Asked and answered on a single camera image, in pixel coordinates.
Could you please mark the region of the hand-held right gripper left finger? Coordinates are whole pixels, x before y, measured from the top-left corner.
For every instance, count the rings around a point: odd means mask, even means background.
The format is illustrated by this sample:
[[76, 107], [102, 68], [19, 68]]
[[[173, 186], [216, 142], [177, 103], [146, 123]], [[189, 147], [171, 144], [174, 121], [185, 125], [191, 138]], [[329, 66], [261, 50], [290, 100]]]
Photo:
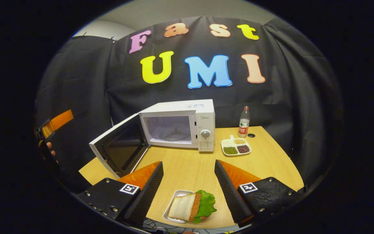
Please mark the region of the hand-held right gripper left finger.
[[126, 175], [125, 180], [104, 178], [77, 197], [111, 220], [141, 228], [164, 176], [162, 161]]

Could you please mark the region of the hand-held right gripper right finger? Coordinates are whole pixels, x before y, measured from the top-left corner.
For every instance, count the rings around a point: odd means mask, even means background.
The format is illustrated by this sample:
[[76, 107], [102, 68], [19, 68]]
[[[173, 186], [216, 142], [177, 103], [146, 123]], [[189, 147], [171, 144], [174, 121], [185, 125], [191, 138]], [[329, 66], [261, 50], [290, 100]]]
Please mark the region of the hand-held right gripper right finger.
[[260, 179], [230, 163], [216, 160], [214, 173], [233, 221], [243, 227], [259, 225], [301, 200], [301, 193], [274, 177]]

